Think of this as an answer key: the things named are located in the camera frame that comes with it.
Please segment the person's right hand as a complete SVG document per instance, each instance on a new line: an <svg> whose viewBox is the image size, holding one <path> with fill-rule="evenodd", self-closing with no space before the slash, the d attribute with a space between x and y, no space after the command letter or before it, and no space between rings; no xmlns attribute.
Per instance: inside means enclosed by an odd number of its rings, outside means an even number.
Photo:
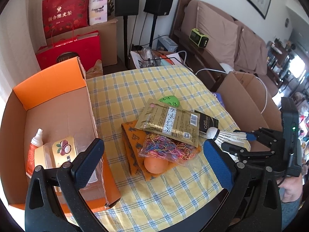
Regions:
<svg viewBox="0 0 309 232"><path fill-rule="evenodd" d="M295 202L302 195L302 175L285 178L279 187L284 189L284 194L281 199L283 203Z"/></svg>

